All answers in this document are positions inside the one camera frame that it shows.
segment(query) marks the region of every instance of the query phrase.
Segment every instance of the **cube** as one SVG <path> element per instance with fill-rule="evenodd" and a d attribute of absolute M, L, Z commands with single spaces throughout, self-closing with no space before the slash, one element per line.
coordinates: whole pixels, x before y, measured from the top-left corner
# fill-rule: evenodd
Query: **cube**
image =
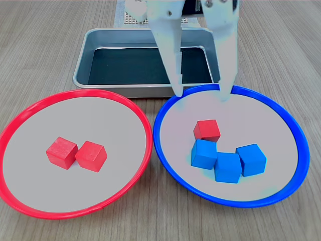
<path fill-rule="evenodd" d="M 238 183 L 242 173 L 239 155 L 218 152 L 214 172 L 217 182 Z"/>
<path fill-rule="evenodd" d="M 216 143 L 206 140 L 195 140 L 192 148 L 191 165 L 211 170 L 217 160 Z"/>
<path fill-rule="evenodd" d="M 102 145 L 86 141 L 76 154 L 76 160 L 82 168 L 99 172 L 107 159 Z"/>
<path fill-rule="evenodd" d="M 199 120 L 194 128 L 194 136 L 196 139 L 217 142 L 221 134 L 216 120 Z"/>
<path fill-rule="evenodd" d="M 46 154 L 51 163 L 68 170 L 76 160 L 75 155 L 77 151 L 77 144 L 58 137 L 48 148 Z"/>
<path fill-rule="evenodd" d="M 260 174 L 265 171 L 266 157 L 257 144 L 238 147 L 235 153 L 240 156 L 242 175 L 244 177 Z"/>

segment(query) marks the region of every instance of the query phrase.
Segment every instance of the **wood grain surface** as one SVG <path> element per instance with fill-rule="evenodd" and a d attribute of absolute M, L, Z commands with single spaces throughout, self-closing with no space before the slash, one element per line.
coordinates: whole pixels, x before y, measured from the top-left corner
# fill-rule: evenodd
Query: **wood grain surface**
<path fill-rule="evenodd" d="M 115 8 L 113 1 L 0 1 L 0 131 L 34 102 L 76 88 L 84 34 L 112 27 Z M 289 198 L 257 209 L 211 203 L 174 180 L 153 151 L 137 184 L 88 216 L 35 219 L 0 200 L 0 240 L 321 240 L 321 2 L 244 1 L 236 84 L 281 104 L 306 134 L 309 173 Z M 135 100 L 152 125 L 165 101 Z"/>

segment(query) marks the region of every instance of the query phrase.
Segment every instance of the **black tray bottom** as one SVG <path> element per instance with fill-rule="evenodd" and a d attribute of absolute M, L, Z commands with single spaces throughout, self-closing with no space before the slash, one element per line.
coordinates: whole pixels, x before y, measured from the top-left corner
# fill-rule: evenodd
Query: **black tray bottom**
<path fill-rule="evenodd" d="M 212 83 L 204 51 L 182 48 L 183 83 Z M 169 84 L 158 49 L 98 49 L 88 85 Z"/>

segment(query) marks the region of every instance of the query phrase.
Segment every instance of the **metal tray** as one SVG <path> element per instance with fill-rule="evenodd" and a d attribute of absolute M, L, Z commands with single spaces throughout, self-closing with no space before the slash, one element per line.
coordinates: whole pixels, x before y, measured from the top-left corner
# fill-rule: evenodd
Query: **metal tray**
<path fill-rule="evenodd" d="M 218 83 L 213 35 L 204 28 L 183 28 L 184 89 Z M 74 84 L 105 89 L 127 98 L 174 95 L 150 29 L 99 28 L 86 33 Z"/>

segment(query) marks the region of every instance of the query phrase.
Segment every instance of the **tray rim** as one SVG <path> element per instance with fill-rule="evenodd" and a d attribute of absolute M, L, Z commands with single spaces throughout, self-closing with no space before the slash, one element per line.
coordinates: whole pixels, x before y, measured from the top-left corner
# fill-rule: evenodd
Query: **tray rim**
<path fill-rule="evenodd" d="M 194 27 L 183 27 L 182 28 L 183 31 L 185 30 L 191 30 L 191 31 L 199 31 L 199 30 L 202 30 L 202 31 L 206 31 L 210 34 L 213 34 L 212 31 L 210 31 L 209 29 L 207 28 L 201 28 L 201 27 L 197 27 L 197 28 L 194 28 Z M 85 33 L 85 36 L 84 36 L 84 40 L 83 40 L 83 43 L 82 43 L 82 46 L 81 46 L 81 49 L 80 49 L 80 53 L 79 53 L 79 56 L 78 56 L 78 60 L 77 60 L 77 63 L 76 63 L 76 67 L 75 67 L 75 71 L 74 71 L 74 74 L 73 74 L 73 84 L 75 86 L 77 86 L 78 88 L 81 88 L 81 89 L 108 89 L 109 91 L 112 91 L 112 89 L 114 88 L 118 88 L 118 89 L 135 89 L 135 88 L 157 88 L 157 87 L 166 87 L 166 88 L 171 88 L 172 85 L 171 84 L 124 84 L 124 85 L 86 85 L 86 84 L 81 84 L 78 82 L 77 80 L 77 74 L 79 72 L 79 67 L 80 67 L 80 63 L 81 63 L 81 60 L 82 60 L 82 56 L 84 54 L 84 49 L 85 49 L 85 43 L 87 42 L 87 39 L 88 39 L 88 36 L 93 33 L 93 32 L 96 32 L 96 31 L 151 31 L 150 28 L 94 28 L 94 29 L 91 29 L 89 31 L 87 31 Z M 211 76 L 211 79 L 212 79 L 212 83 L 203 83 L 203 84 L 213 84 L 213 76 L 212 76 L 212 73 L 210 71 L 210 76 Z M 194 87 L 194 86 L 199 86 L 200 84 L 183 84 L 184 87 Z"/>
<path fill-rule="evenodd" d="M 187 183 L 183 178 L 181 178 L 170 166 L 168 161 L 165 158 L 165 155 L 162 151 L 162 147 L 160 144 L 160 136 L 159 131 L 160 127 L 162 125 L 162 121 L 167 113 L 167 111 L 181 98 L 184 98 L 185 96 L 188 96 L 193 93 L 203 92 L 203 91 L 213 91 L 213 90 L 219 90 L 220 87 L 218 84 L 211 84 L 211 85 L 201 85 L 197 87 L 192 87 L 184 91 L 182 97 L 173 96 L 170 98 L 160 109 L 155 122 L 153 126 L 153 138 L 154 138 L 154 146 L 156 153 L 162 162 L 163 166 L 166 168 L 166 170 L 172 175 L 172 177 L 177 180 L 182 186 L 193 192 L 194 194 L 217 204 L 221 204 L 224 206 L 231 206 L 231 207 L 238 207 L 238 208 L 256 208 L 256 207 L 263 207 L 263 206 L 269 206 L 272 204 L 275 204 L 277 202 L 280 202 L 286 198 L 288 198 L 290 195 L 292 195 L 304 182 L 308 169 L 310 164 L 310 152 L 309 152 L 309 146 L 307 139 L 304 135 L 303 130 L 299 126 L 299 124 L 296 122 L 296 120 L 288 113 L 283 107 L 281 107 L 278 103 L 273 101 L 272 99 L 255 92 L 253 90 L 236 86 L 234 85 L 232 88 L 231 93 L 232 94 L 238 94 L 247 96 L 253 99 L 256 99 L 267 106 L 269 106 L 271 109 L 273 109 L 288 125 L 290 128 L 293 137 L 295 139 L 297 151 L 298 151 L 298 162 L 297 167 L 295 170 L 295 173 L 291 180 L 287 183 L 285 187 L 283 187 L 280 191 L 277 193 L 268 196 L 266 198 L 253 200 L 253 201 L 232 201 L 232 200 L 226 200 L 222 198 L 217 198 L 214 196 L 211 196 L 209 194 L 206 194 L 204 192 L 201 192 L 197 188 L 194 188 L 192 185 Z"/>
<path fill-rule="evenodd" d="M 11 193 L 11 191 L 6 185 L 6 181 L 3 173 L 3 161 L 4 161 L 4 155 L 6 152 L 7 145 L 11 137 L 13 136 L 13 134 L 16 132 L 16 130 L 34 114 L 40 112 L 41 110 L 53 104 L 56 104 L 65 100 L 73 99 L 73 98 L 79 98 L 79 97 L 98 97 L 98 98 L 113 100 L 130 108 L 139 117 L 140 121 L 144 126 L 145 133 L 146 133 L 146 150 L 145 150 L 145 155 L 143 157 L 142 163 L 139 169 L 137 170 L 137 172 L 135 173 L 135 175 L 132 177 L 132 179 L 122 189 L 120 189 L 117 193 L 115 193 L 110 198 L 100 203 L 97 203 L 91 207 L 77 210 L 77 211 L 72 211 L 72 212 L 46 212 L 46 211 L 40 211 L 40 210 L 31 208 L 23 204 L 22 202 L 20 202 L 16 197 L 14 197 L 14 195 Z M 0 197 L 3 199 L 3 201 L 6 204 L 11 206 L 16 211 L 35 218 L 68 219 L 68 218 L 81 217 L 87 214 L 91 214 L 115 202 L 117 199 L 121 198 L 127 191 L 130 190 L 130 188 L 132 188 L 136 184 L 136 182 L 140 179 L 140 177 L 142 176 L 142 174 L 144 173 L 145 169 L 147 168 L 150 162 L 152 145 L 153 145 L 152 129 L 146 114 L 133 101 L 131 101 L 130 99 L 120 94 L 116 94 L 107 90 L 100 90 L 100 89 L 86 89 L 86 90 L 78 89 L 78 90 L 71 90 L 71 91 L 66 91 L 66 92 L 61 92 L 58 94 L 51 95 L 26 108 L 19 115 L 17 115 L 2 131 L 0 135 Z"/>

